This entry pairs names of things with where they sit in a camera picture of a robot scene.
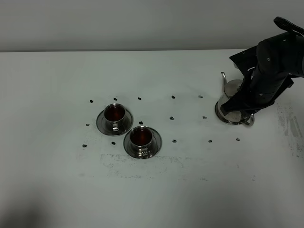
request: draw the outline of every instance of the scuff mark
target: scuff mark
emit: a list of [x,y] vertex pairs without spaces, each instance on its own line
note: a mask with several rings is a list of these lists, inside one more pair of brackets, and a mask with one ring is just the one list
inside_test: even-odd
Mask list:
[[101,154],[101,175],[108,178],[131,179],[181,179],[200,180],[201,172],[193,173],[193,167],[204,171],[203,158],[182,158],[174,156],[154,156],[149,160],[139,160],[129,155]]
[[292,156],[294,155],[294,152],[299,156],[303,156],[303,134],[291,104],[277,103],[276,107],[278,115],[278,128],[280,132],[284,133],[282,136],[287,139],[286,145],[288,145]]

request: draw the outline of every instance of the metal saucer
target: metal saucer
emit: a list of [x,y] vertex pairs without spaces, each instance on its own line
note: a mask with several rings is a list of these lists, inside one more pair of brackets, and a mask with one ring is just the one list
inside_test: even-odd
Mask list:
[[[147,128],[152,132],[152,140],[149,144],[138,146],[131,142],[130,134],[136,128]],[[162,138],[160,134],[153,128],[146,126],[138,126],[129,131],[124,137],[124,150],[133,158],[147,159],[156,155],[162,147]]]
[[219,102],[217,102],[217,103],[215,104],[215,114],[217,115],[217,117],[218,117],[221,121],[223,121],[223,122],[226,123],[226,124],[230,124],[230,125],[240,125],[240,124],[243,123],[243,122],[241,122],[241,121],[239,121],[239,122],[233,122],[233,121],[226,120],[226,119],[219,113],[218,103],[219,103]]
[[118,136],[126,133],[133,125],[133,116],[128,109],[125,108],[125,117],[118,131],[113,131],[112,125],[108,124],[104,110],[98,115],[96,119],[96,125],[98,130],[105,135]]

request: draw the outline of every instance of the kettle handle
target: kettle handle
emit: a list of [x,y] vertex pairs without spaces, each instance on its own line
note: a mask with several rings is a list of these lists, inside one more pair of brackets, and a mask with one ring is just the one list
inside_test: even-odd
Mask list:
[[227,84],[225,72],[222,72],[222,78],[223,78],[223,92],[224,92],[225,85]]
[[246,121],[245,120],[241,120],[241,122],[243,124],[247,125],[248,127],[251,127],[254,124],[254,122],[255,122],[255,116],[253,114],[250,114],[249,119],[250,119],[250,122],[248,122],[248,120],[246,120]]

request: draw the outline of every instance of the cup handle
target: cup handle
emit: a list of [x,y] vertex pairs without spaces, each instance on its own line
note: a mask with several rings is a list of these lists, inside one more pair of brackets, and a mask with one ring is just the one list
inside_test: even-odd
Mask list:
[[117,123],[114,123],[113,126],[112,126],[112,128],[113,128],[114,132],[117,132],[119,130]]
[[147,155],[148,155],[148,150],[147,150],[147,148],[143,148],[143,149],[142,149],[142,155],[143,155],[143,156],[147,156]]
[[251,127],[253,124],[254,124],[254,122],[255,122],[255,116],[253,115],[253,114],[250,114],[250,122],[248,122],[248,120],[241,120],[241,122],[243,123],[243,124],[245,124],[245,125],[247,125],[248,127]]

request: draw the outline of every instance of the white wall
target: white wall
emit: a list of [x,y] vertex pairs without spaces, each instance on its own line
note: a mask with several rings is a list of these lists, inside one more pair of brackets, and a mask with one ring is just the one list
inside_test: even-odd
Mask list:
[[299,0],[0,0],[0,50],[247,48]]

